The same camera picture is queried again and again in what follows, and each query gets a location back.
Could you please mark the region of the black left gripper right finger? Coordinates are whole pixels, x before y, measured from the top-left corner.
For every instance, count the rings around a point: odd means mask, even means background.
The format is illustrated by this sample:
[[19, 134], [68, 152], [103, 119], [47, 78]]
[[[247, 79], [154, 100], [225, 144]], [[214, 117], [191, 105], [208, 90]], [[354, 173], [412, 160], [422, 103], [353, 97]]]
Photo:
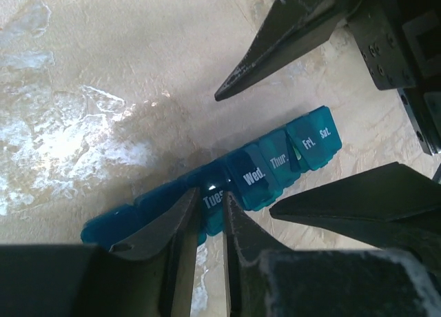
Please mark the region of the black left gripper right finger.
[[231, 316], [439, 316], [440, 292], [412, 255], [291, 249], [223, 195]]

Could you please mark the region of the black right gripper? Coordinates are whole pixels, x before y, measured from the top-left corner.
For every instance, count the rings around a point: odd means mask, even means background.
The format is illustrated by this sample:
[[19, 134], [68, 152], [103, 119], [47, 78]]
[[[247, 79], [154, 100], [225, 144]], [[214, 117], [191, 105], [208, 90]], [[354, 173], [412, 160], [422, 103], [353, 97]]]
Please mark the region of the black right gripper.
[[440, 0], [364, 0], [347, 19], [379, 90], [397, 90], [423, 151], [440, 153]]

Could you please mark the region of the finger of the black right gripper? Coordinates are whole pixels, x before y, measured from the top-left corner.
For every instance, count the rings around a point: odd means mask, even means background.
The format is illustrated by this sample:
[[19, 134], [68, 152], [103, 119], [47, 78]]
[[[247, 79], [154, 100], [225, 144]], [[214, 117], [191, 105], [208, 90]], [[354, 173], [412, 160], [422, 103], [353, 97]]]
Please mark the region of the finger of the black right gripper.
[[400, 163], [289, 196], [270, 214], [379, 248], [440, 251], [440, 184]]
[[275, 0], [247, 53], [216, 91], [222, 101], [328, 41], [364, 0]]

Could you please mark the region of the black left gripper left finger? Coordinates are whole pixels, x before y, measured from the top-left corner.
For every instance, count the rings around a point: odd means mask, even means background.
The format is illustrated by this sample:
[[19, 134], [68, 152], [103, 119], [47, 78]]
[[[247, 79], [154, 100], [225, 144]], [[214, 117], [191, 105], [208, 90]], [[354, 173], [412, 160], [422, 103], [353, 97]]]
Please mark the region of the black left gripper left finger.
[[97, 245], [2, 245], [2, 316], [188, 316], [199, 190], [106, 250]]

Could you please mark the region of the teal weekly pill organizer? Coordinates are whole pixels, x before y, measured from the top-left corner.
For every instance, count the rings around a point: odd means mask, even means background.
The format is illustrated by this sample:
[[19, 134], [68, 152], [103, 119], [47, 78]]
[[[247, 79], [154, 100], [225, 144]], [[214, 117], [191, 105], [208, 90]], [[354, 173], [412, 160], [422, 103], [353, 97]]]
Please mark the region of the teal weekly pill organizer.
[[246, 211], [271, 205], [301, 174], [324, 167], [341, 149], [336, 124], [327, 106], [115, 207], [83, 227], [81, 240], [105, 249], [139, 231], [166, 212], [189, 189], [201, 194], [198, 242], [223, 230], [222, 201], [232, 192]]

